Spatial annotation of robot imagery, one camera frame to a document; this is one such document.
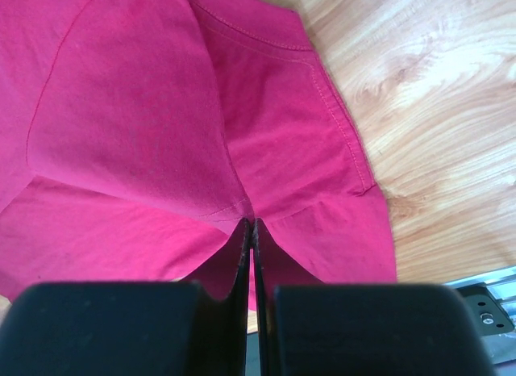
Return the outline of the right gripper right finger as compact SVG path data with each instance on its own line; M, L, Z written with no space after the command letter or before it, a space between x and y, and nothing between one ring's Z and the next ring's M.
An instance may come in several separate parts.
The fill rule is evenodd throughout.
M264 375L492 375L459 294L428 284L329 285L253 226Z

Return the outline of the magenta t shirt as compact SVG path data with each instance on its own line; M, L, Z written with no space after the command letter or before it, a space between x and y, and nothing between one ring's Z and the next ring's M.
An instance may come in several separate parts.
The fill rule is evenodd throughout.
M396 279L389 212L299 15L1 0L1 294L173 280L243 218L324 282Z

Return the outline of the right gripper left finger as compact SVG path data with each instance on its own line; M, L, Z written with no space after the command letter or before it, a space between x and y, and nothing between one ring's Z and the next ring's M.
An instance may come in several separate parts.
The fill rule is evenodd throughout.
M48 282L1 326L4 375L241 375L250 224L177 282Z

